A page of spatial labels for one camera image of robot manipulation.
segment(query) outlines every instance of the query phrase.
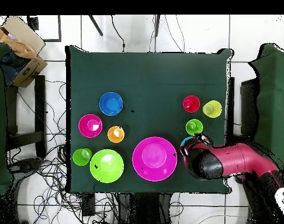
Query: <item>pink bowl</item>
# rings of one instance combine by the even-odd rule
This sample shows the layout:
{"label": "pink bowl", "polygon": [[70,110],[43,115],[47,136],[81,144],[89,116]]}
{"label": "pink bowl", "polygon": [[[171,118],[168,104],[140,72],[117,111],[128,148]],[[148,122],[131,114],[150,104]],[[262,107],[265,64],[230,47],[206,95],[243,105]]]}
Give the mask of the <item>pink bowl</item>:
{"label": "pink bowl", "polygon": [[87,138],[94,138],[102,131],[102,121],[94,114],[87,114],[79,120],[79,131]]}
{"label": "pink bowl", "polygon": [[152,136],[137,145],[132,161],[135,171],[143,179],[161,181],[174,172],[177,155],[175,148],[169,141]]}

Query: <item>orange cup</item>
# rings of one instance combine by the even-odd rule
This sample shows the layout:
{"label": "orange cup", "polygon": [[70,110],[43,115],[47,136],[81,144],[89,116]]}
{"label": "orange cup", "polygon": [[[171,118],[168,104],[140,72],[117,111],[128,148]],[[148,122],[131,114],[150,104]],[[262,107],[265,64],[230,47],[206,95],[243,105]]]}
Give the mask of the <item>orange cup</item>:
{"label": "orange cup", "polygon": [[124,138],[123,128],[119,126],[113,126],[108,130],[108,138],[111,142],[117,144]]}

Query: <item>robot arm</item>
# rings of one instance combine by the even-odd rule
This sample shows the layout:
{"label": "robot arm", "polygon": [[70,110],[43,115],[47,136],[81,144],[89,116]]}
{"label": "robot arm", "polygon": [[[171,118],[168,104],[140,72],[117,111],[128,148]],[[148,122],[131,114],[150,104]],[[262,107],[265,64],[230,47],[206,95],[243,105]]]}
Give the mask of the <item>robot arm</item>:
{"label": "robot arm", "polygon": [[180,151],[187,170],[200,180],[250,174],[255,178],[255,190],[270,209],[270,217],[284,222],[284,195],[278,192],[284,190],[284,169],[279,170],[262,149],[245,143],[212,147],[210,139],[199,134],[186,141]]}

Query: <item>yellow cup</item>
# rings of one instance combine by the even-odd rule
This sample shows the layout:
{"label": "yellow cup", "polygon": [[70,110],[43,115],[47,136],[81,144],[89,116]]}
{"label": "yellow cup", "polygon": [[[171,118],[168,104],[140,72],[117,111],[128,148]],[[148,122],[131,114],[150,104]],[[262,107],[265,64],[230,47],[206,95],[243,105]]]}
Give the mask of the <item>yellow cup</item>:
{"label": "yellow cup", "polygon": [[211,100],[203,106],[202,111],[208,117],[216,118],[222,113],[222,106],[217,100]]}

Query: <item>green bowl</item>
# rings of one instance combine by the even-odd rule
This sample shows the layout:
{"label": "green bowl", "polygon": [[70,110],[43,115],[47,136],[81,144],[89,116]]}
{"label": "green bowl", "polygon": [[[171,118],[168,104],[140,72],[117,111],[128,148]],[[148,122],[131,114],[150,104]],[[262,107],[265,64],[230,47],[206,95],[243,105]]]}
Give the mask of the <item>green bowl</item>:
{"label": "green bowl", "polygon": [[123,169],[122,157],[111,149],[96,152],[90,161],[92,176],[103,183],[112,183],[118,180],[123,173]]}
{"label": "green bowl", "polygon": [[186,123],[186,131],[189,135],[194,136],[195,133],[201,133],[203,131],[203,125],[197,119],[190,120]]}
{"label": "green bowl", "polygon": [[78,149],[72,155],[72,159],[74,163],[78,166],[85,166],[90,161],[92,156],[92,152],[90,149]]}

